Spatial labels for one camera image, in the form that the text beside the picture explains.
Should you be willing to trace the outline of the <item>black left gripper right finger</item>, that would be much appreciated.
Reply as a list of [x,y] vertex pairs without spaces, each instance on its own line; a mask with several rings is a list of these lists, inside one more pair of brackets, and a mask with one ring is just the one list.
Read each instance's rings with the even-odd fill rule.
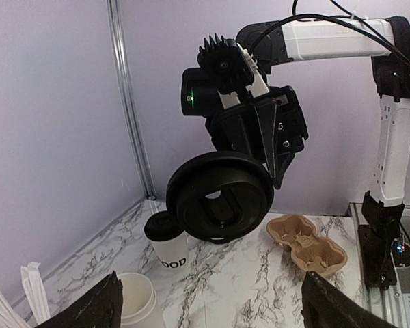
[[301,288],[305,327],[392,327],[386,320],[357,305],[316,272],[307,272]]

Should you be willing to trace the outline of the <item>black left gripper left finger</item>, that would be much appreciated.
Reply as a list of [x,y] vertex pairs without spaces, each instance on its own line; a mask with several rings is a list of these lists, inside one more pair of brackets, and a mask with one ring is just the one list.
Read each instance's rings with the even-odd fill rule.
[[120,328],[122,289],[122,282],[113,271],[72,305],[36,328]]

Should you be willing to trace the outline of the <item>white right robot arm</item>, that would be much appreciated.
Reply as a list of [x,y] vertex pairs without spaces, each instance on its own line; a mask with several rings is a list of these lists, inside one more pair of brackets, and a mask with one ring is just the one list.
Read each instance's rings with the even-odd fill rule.
[[[182,71],[194,66],[197,48],[202,37],[211,32],[235,36],[254,18],[272,18],[271,15],[235,16],[217,15],[185,19],[182,32],[186,34],[181,63],[174,73],[173,104],[180,130],[172,141],[172,150],[166,164],[165,179],[190,158],[212,150],[203,118],[182,118],[180,87]],[[272,209],[276,212],[327,213],[343,212],[349,202],[361,202],[368,190],[376,162],[379,141],[379,100],[370,73],[370,60],[364,58],[329,59],[283,64],[273,68],[268,77],[271,85],[290,85],[298,96],[307,122],[310,138],[305,150],[296,154],[285,173],[283,187],[275,192]],[[410,204],[410,161],[406,201]]]

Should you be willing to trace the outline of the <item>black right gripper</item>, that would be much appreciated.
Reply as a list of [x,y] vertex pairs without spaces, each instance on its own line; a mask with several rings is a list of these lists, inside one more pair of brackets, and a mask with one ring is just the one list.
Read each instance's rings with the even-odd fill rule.
[[267,166],[275,189],[295,154],[308,139],[305,118],[296,92],[290,86],[271,87],[270,93],[225,110],[200,105],[195,84],[203,77],[200,68],[182,74],[181,107],[185,116],[202,116],[218,151],[237,151]]

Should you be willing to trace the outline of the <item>white paper coffee cup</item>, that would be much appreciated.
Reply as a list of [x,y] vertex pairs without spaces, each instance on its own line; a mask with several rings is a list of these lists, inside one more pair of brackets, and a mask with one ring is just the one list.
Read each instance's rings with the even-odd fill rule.
[[164,328],[161,308],[157,303],[156,290],[151,280],[139,273],[122,273],[123,306],[121,327]]
[[170,271],[180,271],[187,267],[189,249],[187,235],[183,232],[179,236],[167,241],[150,241],[163,267]]

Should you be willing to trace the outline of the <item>brown cardboard cup carrier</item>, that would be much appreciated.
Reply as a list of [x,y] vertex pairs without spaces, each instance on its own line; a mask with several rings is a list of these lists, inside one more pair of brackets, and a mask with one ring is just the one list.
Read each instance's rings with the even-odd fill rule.
[[266,231],[305,273],[314,271],[330,277],[348,262],[345,250],[330,238],[318,236],[315,225],[303,215],[274,218],[266,224]]

